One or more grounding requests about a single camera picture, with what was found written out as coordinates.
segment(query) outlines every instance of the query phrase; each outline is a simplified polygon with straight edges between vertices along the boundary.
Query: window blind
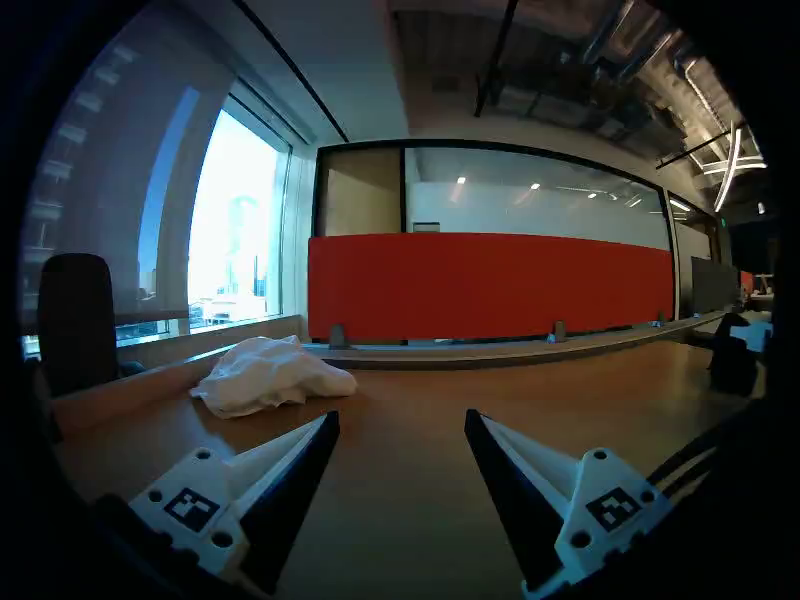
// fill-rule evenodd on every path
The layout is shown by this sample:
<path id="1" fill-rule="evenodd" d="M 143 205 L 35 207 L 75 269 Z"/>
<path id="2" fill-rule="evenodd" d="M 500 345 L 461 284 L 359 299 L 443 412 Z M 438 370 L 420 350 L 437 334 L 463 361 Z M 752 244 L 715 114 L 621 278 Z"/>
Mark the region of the window blind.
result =
<path id="1" fill-rule="evenodd" d="M 36 333 L 42 265 L 65 252 L 106 261 L 118 325 L 188 316 L 192 208 L 233 80 L 183 13 L 160 3 L 97 57 L 64 106 L 30 191 L 24 333 Z"/>

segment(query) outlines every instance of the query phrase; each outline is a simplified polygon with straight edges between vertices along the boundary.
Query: office desk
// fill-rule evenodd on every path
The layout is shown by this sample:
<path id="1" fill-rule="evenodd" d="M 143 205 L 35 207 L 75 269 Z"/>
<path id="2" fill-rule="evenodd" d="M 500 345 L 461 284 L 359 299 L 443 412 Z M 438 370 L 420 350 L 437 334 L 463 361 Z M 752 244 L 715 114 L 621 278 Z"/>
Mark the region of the office desk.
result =
<path id="1" fill-rule="evenodd" d="M 744 406 L 708 390 L 709 359 L 707 350 L 654 342 L 524 367 L 361 371 L 352 397 L 229 421 L 181 394 L 57 453 L 87 500 L 107 491 L 130 498 L 196 446 L 239 453 L 338 409 L 341 435 L 279 597 L 518 600 L 522 575 L 464 437 L 466 409 L 574 456 L 607 446 L 646 474 Z"/>

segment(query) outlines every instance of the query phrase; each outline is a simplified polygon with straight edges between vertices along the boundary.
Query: orange panel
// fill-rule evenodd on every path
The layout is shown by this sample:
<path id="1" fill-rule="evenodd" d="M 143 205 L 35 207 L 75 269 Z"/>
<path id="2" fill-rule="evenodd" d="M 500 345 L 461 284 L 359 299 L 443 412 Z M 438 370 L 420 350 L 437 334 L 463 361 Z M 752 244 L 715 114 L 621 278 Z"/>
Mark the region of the orange panel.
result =
<path id="1" fill-rule="evenodd" d="M 309 333 L 358 339 L 515 337 L 672 318 L 665 250 L 539 235 L 312 238 Z"/>
<path id="2" fill-rule="evenodd" d="M 753 274 L 741 271 L 741 282 L 745 292 L 749 295 L 753 293 Z"/>

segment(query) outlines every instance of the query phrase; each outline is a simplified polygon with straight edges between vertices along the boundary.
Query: chair backrest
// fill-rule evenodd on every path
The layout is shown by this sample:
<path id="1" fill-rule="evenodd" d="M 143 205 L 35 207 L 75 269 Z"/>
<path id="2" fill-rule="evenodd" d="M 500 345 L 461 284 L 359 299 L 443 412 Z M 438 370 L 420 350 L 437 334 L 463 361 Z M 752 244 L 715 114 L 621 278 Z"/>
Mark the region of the chair backrest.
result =
<path id="1" fill-rule="evenodd" d="M 111 275 L 93 254 L 59 254 L 44 265 L 37 313 L 39 349 L 60 396 L 117 378 Z"/>

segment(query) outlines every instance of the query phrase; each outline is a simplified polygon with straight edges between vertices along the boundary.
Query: white cloth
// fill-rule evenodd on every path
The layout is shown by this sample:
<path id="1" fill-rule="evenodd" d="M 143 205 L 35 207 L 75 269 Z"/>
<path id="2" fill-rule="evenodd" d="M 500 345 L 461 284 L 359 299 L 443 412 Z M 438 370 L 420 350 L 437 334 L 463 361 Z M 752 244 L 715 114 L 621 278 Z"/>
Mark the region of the white cloth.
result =
<path id="1" fill-rule="evenodd" d="M 304 404 L 310 396 L 349 396 L 356 380 L 306 352 L 296 335 L 256 337 L 228 350 L 189 393 L 202 398 L 222 419 L 242 417 L 284 402 Z"/>

